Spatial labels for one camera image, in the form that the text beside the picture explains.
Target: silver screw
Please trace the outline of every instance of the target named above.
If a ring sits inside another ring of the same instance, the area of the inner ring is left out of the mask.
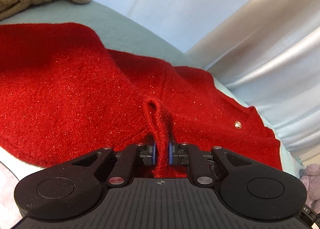
[[[112,178],[109,179],[109,183],[112,185],[120,185],[124,182],[124,178],[120,177],[120,176],[114,176]]]
[[[208,185],[213,182],[212,178],[210,178],[208,176],[198,177],[197,181],[198,181],[198,183],[203,184],[203,185]]]

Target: black device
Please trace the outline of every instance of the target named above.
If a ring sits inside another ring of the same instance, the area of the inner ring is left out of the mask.
[[[169,143],[187,178],[148,177],[156,144],[101,148],[33,173],[16,186],[14,229],[318,229],[294,176],[221,147]]]

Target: white curtain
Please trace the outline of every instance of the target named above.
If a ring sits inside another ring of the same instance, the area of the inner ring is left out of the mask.
[[[256,106],[294,155],[320,154],[320,0],[95,1],[186,52]]]
[[[250,0],[188,53],[294,155],[320,154],[320,0]]]

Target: folded red fabric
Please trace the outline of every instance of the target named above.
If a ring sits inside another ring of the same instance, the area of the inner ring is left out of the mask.
[[[0,26],[0,146],[17,158],[48,167],[151,133],[154,176],[183,176],[168,165],[169,130],[178,142],[219,145],[281,169],[272,130],[208,72],[105,49],[80,24]]]

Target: gold button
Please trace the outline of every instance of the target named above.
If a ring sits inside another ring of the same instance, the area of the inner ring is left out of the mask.
[[[241,128],[242,128],[242,124],[241,124],[239,121],[236,121],[236,122],[235,122],[235,127],[236,127],[237,129],[241,129]]]

